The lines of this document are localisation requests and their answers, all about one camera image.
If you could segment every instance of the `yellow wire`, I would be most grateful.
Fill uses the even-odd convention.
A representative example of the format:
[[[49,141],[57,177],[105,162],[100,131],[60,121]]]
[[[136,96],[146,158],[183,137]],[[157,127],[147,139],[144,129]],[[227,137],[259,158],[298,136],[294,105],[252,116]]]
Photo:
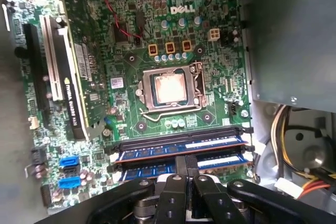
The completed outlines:
[[[281,125],[280,140],[281,140],[281,146],[282,146],[282,153],[283,153],[283,156],[284,156],[283,158],[288,164],[293,166],[292,162],[290,161],[290,159],[287,155],[287,150],[286,150],[286,147],[285,147],[285,121],[283,121],[283,123]],[[312,175],[309,175],[309,174],[306,174],[306,173],[300,173],[300,172],[295,172],[295,173],[302,176],[302,177],[310,179],[310,181],[306,182],[302,186],[303,189],[305,189],[308,185],[310,185],[314,181],[318,180],[318,178],[316,178],[315,176],[312,176]],[[331,174],[330,177],[336,178],[336,174]]]

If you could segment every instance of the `blue ram stick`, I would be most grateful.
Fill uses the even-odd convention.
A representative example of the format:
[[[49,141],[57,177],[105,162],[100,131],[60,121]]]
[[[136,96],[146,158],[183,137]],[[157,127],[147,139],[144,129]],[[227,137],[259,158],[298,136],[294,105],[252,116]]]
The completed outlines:
[[[197,160],[198,169],[225,168],[228,166],[239,166],[249,163],[242,154],[218,155],[213,158],[200,158]],[[135,178],[154,178],[161,174],[175,173],[175,164],[139,166],[138,168],[125,170],[119,181],[127,181]]]
[[[59,161],[59,166],[62,167],[75,165],[79,165],[79,156],[64,157]]]
[[[80,177],[61,178],[58,181],[58,187],[60,189],[72,189],[80,186]]]
[[[244,145],[247,142],[240,137],[216,138],[211,140],[199,140],[187,143],[168,144],[159,147],[148,147],[140,150],[129,150],[121,153],[116,163],[134,161],[137,159],[158,158],[160,156],[175,156],[186,153],[203,152],[211,149],[228,148],[236,145]]]
[[[175,173],[175,165],[152,165],[128,169],[123,172],[120,181],[127,181],[135,178],[153,178],[166,173]]]

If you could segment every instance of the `black expansion slot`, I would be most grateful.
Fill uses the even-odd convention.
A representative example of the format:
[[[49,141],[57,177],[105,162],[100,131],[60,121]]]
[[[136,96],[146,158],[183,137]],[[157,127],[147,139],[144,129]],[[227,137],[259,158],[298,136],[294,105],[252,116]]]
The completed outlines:
[[[186,141],[208,140],[217,137],[233,137],[240,136],[243,133],[253,133],[253,128],[244,128],[241,126],[228,126],[218,129],[201,130],[174,134],[169,136],[161,136],[155,138],[142,138],[139,140],[122,141],[118,145],[107,146],[104,148],[105,154],[110,155],[117,151],[127,151],[135,148],[155,147],[166,144],[183,143]]]
[[[24,24],[23,30],[26,37],[27,55],[34,83],[37,108],[42,113],[44,127],[48,129],[50,105],[46,96],[47,86],[43,81],[43,76],[47,73],[44,73],[37,28],[32,24]]]

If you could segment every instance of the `mounting hole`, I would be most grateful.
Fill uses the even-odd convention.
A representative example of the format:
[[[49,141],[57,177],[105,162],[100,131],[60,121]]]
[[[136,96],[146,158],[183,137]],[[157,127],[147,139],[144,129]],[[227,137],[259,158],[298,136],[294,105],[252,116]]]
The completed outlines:
[[[296,134],[295,139],[296,139],[297,141],[302,141],[302,140],[303,140],[303,134],[302,134],[302,133],[298,133],[298,134]]]
[[[168,218],[173,218],[173,212],[172,211],[168,211],[166,213],[166,215],[167,215]]]
[[[227,212],[227,213],[225,213],[225,217],[226,217],[226,219],[232,219],[233,214],[231,212]]]

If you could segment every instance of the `motherboard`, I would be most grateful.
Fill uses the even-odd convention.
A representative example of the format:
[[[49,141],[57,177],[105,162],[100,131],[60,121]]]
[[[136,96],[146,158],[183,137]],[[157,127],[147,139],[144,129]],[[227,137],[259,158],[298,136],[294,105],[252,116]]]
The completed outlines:
[[[41,180],[50,214],[127,180],[110,169],[117,159],[108,146],[250,127],[238,0],[7,1],[35,145],[26,173]],[[34,27],[39,80],[23,49]],[[202,173],[223,183],[253,177],[239,155],[226,162]]]

